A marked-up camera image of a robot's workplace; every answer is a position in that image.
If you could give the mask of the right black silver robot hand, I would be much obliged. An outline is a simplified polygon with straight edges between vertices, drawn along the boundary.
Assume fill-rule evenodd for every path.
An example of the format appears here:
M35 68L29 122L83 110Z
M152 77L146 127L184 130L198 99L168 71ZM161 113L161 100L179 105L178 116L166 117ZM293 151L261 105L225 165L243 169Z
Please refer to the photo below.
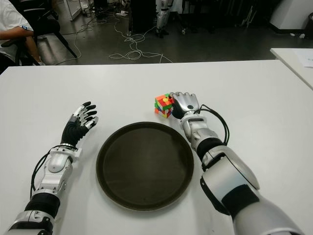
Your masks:
M182 119L186 114L194 112L200 108L195 94L188 92L171 92L169 96L173 99L172 115L177 119Z

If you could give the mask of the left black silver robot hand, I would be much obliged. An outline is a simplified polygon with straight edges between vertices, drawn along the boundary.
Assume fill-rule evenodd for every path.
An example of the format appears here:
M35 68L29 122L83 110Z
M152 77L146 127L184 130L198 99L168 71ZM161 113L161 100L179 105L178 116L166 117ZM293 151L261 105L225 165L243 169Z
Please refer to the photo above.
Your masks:
M76 146L88 131L98 123L96 105L90 101L81 104L66 123L61 144Z

